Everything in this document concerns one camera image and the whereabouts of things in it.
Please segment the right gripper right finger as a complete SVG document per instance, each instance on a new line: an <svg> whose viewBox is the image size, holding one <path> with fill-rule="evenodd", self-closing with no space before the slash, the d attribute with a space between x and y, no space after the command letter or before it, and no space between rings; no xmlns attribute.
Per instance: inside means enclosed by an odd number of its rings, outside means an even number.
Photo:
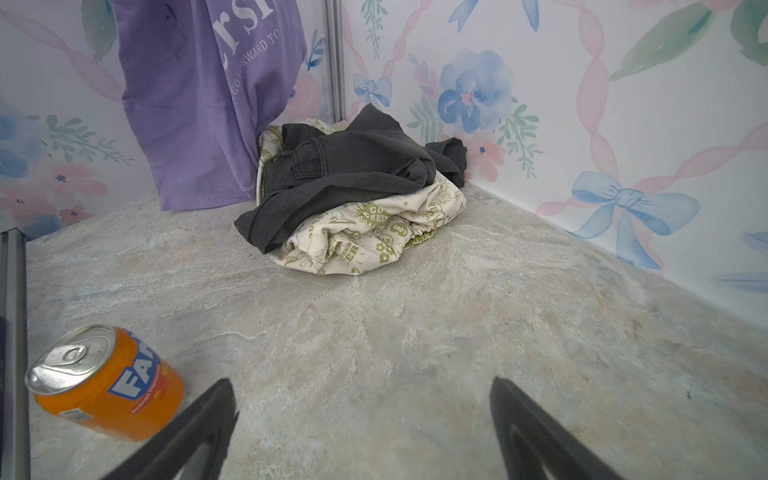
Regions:
<svg viewBox="0 0 768 480"><path fill-rule="evenodd" d="M493 379L490 411L509 479L619 479L509 379Z"/></svg>

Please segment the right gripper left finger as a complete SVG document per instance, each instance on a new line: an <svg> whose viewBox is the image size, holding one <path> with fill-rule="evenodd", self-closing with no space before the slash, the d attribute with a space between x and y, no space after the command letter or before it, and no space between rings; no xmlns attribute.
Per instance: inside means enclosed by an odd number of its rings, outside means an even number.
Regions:
<svg viewBox="0 0 768 480"><path fill-rule="evenodd" d="M222 378L105 478L217 479L237 420L233 385Z"/></svg>

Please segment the purple t-shirt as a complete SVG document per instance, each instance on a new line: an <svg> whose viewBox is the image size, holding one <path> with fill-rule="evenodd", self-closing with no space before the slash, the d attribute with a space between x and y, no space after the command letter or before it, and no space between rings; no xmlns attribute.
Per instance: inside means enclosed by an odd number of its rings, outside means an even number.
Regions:
<svg viewBox="0 0 768 480"><path fill-rule="evenodd" d="M116 1L129 125L164 211L256 196L258 136L306 54L291 0Z"/></svg>

